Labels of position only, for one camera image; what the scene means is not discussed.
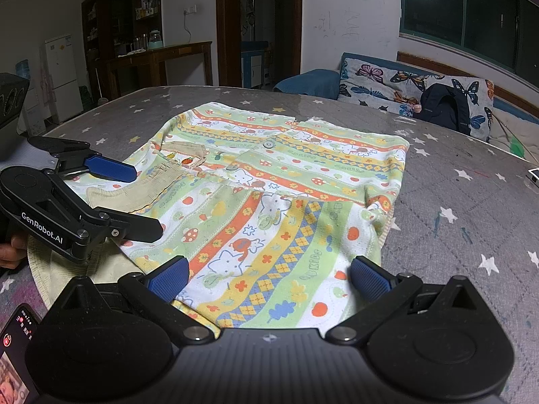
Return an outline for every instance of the finger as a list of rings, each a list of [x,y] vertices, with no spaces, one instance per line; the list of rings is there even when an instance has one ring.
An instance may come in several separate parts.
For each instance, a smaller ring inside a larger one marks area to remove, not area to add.
[[[26,249],[26,243],[28,241],[28,234],[19,232],[16,234],[13,234],[11,237],[11,245],[15,249]]]
[[[0,260],[2,261],[20,261],[26,256],[24,249],[15,249],[9,244],[0,244]]]
[[[6,260],[0,260],[0,267],[4,267],[6,269],[16,269],[19,264],[21,264],[21,260],[19,261],[6,261]]]

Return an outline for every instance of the blue gripper pad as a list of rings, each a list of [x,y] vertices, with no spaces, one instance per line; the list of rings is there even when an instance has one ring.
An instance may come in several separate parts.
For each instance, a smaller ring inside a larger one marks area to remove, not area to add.
[[[374,269],[354,258],[350,266],[352,284],[366,301],[374,302],[391,290],[390,282]]]
[[[84,165],[90,169],[90,173],[107,179],[120,182],[133,182],[136,179],[135,167],[103,156],[86,158]]]
[[[189,282],[189,261],[177,255],[147,274],[143,282],[152,293],[170,304]]]

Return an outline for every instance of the wooden door frame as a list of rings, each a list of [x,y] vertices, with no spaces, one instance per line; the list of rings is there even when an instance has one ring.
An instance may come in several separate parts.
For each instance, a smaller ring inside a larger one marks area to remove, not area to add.
[[[295,74],[300,74],[303,0],[294,0],[292,16],[294,22],[292,68]],[[238,0],[216,0],[216,17],[219,85],[241,87],[242,69],[239,55],[242,39],[238,28],[241,23]]]

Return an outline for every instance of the pink butterfly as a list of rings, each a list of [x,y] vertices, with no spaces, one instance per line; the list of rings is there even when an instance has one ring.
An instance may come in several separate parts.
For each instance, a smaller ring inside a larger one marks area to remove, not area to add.
[[[364,63],[356,73],[357,76],[365,76],[378,83],[384,83],[382,76],[384,72],[379,68],[372,68],[370,65]]]

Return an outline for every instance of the phone screen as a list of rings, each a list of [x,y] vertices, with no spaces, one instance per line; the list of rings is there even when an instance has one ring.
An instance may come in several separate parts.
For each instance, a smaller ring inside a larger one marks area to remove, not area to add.
[[[37,318],[30,307],[21,304],[2,331],[0,404],[30,404],[38,396],[24,362],[26,347],[37,325]]]

